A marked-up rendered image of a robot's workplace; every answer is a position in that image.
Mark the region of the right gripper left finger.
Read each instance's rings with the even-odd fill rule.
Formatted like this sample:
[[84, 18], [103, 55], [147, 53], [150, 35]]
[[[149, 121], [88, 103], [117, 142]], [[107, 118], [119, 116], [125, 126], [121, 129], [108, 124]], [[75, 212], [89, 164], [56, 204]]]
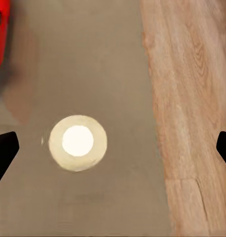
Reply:
[[14, 131], [0, 135], [0, 180], [18, 151], [19, 143]]

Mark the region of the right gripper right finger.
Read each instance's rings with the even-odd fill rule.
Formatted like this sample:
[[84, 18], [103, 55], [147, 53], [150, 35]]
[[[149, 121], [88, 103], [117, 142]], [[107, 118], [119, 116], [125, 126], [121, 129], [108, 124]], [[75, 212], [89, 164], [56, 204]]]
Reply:
[[226, 132], [225, 131], [220, 132], [218, 136], [216, 148], [219, 154], [222, 156], [222, 158], [226, 162]]

